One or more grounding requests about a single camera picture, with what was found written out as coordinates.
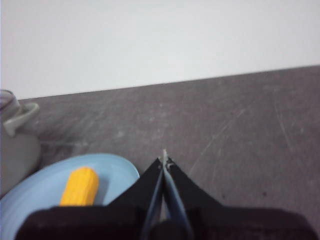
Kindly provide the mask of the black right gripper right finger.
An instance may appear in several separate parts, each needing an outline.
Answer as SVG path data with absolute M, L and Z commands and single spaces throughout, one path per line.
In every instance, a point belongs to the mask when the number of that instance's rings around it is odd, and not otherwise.
M 223 205 L 197 186 L 163 151 L 167 207 L 193 240 L 314 240 L 300 214 L 279 208 Z

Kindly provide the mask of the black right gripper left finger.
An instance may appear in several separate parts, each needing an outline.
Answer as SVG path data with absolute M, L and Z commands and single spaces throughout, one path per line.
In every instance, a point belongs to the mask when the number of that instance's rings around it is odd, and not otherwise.
M 17 240 L 138 240 L 160 218 L 163 165 L 157 158 L 108 205 L 59 206 L 31 213 Z

